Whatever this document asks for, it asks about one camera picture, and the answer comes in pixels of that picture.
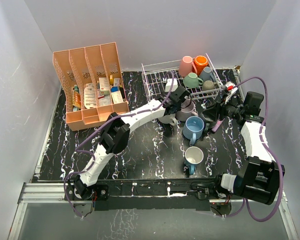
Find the cream speckled mug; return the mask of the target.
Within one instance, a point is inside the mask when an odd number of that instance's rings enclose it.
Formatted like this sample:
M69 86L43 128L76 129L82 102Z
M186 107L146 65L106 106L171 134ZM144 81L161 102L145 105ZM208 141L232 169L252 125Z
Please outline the cream speckled mug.
M178 124L178 120L175 118L175 116L173 114L165 115L163 117L158 118L158 120L163 124L170 124L172 126L175 126Z

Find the light blue mug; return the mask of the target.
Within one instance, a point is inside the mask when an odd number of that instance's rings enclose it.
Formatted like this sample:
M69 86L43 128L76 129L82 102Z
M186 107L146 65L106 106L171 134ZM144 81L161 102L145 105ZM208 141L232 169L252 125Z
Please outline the light blue mug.
M183 136L189 140L189 144L193 146L202 136L205 128L204 121L198 116L189 117L182 129Z

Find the olive grey small cup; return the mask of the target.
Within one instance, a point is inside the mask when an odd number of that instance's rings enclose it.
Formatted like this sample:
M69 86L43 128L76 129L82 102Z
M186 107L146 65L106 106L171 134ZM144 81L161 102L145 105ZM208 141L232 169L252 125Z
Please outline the olive grey small cup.
M213 82L212 80L204 81L204 83L202 85L203 91L210 91L210 90L214 90L214 89L215 89L215 82Z

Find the teal green cup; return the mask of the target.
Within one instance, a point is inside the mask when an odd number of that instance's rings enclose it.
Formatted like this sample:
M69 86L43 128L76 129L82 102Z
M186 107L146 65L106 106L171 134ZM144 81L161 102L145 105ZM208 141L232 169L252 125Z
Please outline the teal green cup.
M198 77L198 75L194 72L190 72L183 79L183 85L187 88L197 88L202 86L204 81Z

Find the grey-blue printed mug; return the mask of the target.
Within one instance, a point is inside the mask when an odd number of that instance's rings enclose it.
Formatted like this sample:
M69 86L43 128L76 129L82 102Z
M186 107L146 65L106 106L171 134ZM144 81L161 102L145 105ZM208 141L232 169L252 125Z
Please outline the grey-blue printed mug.
M204 82L206 81L212 81L214 82L214 77L213 77L213 70L209 67L206 66L200 73L199 78L202 79Z

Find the pink mug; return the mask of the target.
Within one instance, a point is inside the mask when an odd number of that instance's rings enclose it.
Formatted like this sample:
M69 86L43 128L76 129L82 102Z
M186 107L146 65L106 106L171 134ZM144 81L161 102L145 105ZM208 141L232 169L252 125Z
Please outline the pink mug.
M179 64L178 73L181 77L186 77L189 73L197 74L197 68L191 56L184 56Z

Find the white mug blue handle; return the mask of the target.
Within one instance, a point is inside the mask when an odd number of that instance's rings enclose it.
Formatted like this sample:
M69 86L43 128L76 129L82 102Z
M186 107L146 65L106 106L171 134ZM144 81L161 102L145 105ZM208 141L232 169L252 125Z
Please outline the white mug blue handle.
M204 158L203 151L196 146L189 147L184 153L184 164L188 167L189 175L195 173L196 166L199 165Z

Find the orange mug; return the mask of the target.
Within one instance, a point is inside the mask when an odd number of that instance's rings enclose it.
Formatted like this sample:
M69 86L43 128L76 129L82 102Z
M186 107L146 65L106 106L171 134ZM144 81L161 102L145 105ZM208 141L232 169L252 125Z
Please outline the orange mug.
M193 60L194 72L199 76L205 67L209 66L209 61L206 56L198 55Z

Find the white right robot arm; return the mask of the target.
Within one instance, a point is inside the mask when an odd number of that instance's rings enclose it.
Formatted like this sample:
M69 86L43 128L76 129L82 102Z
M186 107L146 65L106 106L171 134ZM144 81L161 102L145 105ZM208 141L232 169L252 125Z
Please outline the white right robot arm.
M213 194L223 199L229 194L270 205L280 187L280 174L285 167L278 165L265 149L267 144L264 118L259 115L264 95L249 91L244 101L236 96L236 89L225 91L223 97L200 114L205 132L216 132L226 117L236 120L244 139L247 159L238 174L221 173L215 179Z

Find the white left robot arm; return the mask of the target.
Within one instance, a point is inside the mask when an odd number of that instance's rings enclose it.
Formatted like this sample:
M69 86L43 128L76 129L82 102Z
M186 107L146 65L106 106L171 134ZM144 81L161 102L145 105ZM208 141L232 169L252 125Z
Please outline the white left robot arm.
M82 171L72 172L65 178L67 181L75 175L73 192L83 200L89 199L103 168L127 147L130 134L148 122L180 111L182 103L190 97L188 90L178 86L175 91L160 95L133 111L111 113L107 121L75 149L77 153L91 155L91 159Z

